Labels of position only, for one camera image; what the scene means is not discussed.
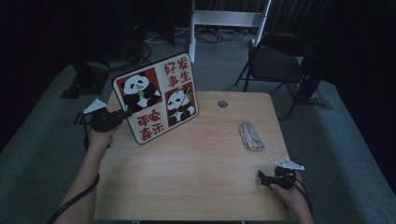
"panda cartoon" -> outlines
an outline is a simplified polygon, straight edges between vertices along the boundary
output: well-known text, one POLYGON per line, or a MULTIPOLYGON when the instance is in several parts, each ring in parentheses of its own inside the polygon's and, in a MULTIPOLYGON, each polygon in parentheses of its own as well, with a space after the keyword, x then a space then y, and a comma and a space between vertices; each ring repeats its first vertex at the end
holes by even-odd
POLYGON ((190 98, 188 90, 175 91, 169 96, 166 107, 170 125, 189 118, 195 112, 195 107, 190 98))
POLYGON ((124 91, 123 101, 127 109, 131 109, 133 113, 155 105, 161 99, 161 93, 144 72, 128 78, 121 86, 124 91))

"black cable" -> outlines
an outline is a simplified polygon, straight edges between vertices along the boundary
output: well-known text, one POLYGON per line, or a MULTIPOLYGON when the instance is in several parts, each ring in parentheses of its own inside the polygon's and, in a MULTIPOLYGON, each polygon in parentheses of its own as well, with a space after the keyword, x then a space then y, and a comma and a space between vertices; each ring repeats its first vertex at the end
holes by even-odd
MULTIPOLYGON (((89 130, 87 128, 88 123, 86 122, 86 115, 83 114, 82 115, 82 123, 84 124, 84 147, 85 150, 88 150, 88 146, 90 144, 89 141, 89 130)), ((54 223, 55 220, 67 209, 69 208, 72 204, 76 203, 78 200, 80 200, 82 197, 84 197, 85 195, 87 195, 89 192, 91 192, 99 183, 100 180, 100 176, 99 174, 96 176, 94 182, 84 191, 82 191, 80 194, 78 194, 77 196, 75 196, 74 198, 72 198, 71 200, 69 200, 67 203, 65 203, 64 205, 62 205, 53 215, 52 217, 49 219, 48 224, 54 223)))
POLYGON ((72 204, 76 203, 78 200, 80 200, 82 197, 84 197, 85 195, 87 195, 89 192, 91 192, 96 185, 99 183, 100 180, 100 176, 99 174, 96 176, 95 181, 84 191, 82 191, 80 194, 78 194, 76 197, 72 198, 70 201, 68 201, 67 203, 65 203, 64 205, 62 205, 62 207, 60 207, 53 215, 52 217, 49 219, 48 224, 52 224, 55 222, 55 220, 67 209, 69 208, 72 204))
POLYGON ((309 211, 311 212, 311 216, 314 215, 314 209, 313 209, 313 205, 312 203, 309 201, 308 198, 308 191, 306 190, 305 185, 303 184, 303 182, 301 182, 299 179, 296 178, 296 180, 301 184, 301 186, 303 186, 304 190, 302 190, 296 183, 294 183, 292 180, 290 180, 290 178, 288 178, 287 175, 283 175, 286 177, 287 180, 289 180, 289 182, 295 187, 297 188, 298 191, 300 191, 300 193, 304 196, 306 203, 308 204, 309 207, 309 211))

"panda sign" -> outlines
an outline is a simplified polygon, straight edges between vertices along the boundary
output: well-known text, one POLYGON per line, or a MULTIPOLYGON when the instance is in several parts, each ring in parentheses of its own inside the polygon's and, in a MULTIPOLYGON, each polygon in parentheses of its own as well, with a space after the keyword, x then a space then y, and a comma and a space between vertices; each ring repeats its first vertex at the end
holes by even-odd
POLYGON ((113 79, 113 89, 139 144, 198 115, 190 56, 186 53, 152 63, 113 79))

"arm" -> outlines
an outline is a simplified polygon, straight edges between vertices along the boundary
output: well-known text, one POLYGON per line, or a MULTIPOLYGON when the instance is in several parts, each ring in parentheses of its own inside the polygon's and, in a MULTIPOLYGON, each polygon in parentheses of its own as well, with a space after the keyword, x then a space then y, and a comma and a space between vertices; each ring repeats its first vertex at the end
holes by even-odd
MULTIPOLYGON (((72 185, 64 195, 61 206, 87 189, 95 181, 102 158, 106 155, 107 146, 112 142, 112 134, 117 129, 118 128, 107 133, 98 133, 94 130, 90 131, 90 145, 87 154, 84 157, 72 185)), ((95 203, 96 188, 66 209, 55 220, 55 223, 93 223, 95 203)))
MULTIPOLYGON (((303 182, 301 174, 296 171, 297 179, 303 182)), ((303 186, 299 181, 295 182, 297 186, 299 186, 302 190, 304 190, 303 186)), ((303 194, 297 190, 294 186, 285 190, 276 184, 270 185, 271 189, 274 190, 285 202, 286 206, 289 210, 294 214, 297 219, 297 223, 299 224, 313 224, 314 220, 311 216, 311 212, 309 211, 308 203, 306 202, 303 194)))

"round hole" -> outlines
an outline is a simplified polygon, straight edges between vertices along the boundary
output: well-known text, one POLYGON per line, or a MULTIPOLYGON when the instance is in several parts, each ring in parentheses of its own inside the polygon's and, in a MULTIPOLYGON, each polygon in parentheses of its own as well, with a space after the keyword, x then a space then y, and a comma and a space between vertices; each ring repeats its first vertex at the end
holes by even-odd
POLYGON ((228 103, 225 100, 218 101, 218 106, 221 108, 225 108, 225 107, 227 107, 227 105, 228 105, 228 103))

